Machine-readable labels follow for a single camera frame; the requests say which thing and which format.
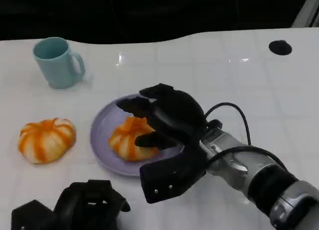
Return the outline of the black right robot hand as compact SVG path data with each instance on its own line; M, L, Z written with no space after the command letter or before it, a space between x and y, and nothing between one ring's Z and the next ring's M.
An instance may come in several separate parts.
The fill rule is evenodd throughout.
M135 117L146 118L147 124L153 128L151 133L136 138L136 146L163 150L178 144L198 145L206 119L191 95L162 83L142 89L139 94L116 103Z

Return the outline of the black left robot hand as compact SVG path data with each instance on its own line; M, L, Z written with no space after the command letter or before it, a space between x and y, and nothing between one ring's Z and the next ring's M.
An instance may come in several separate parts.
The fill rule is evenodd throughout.
M58 230L116 230L119 214L130 210L109 180L88 180L65 188L53 212Z

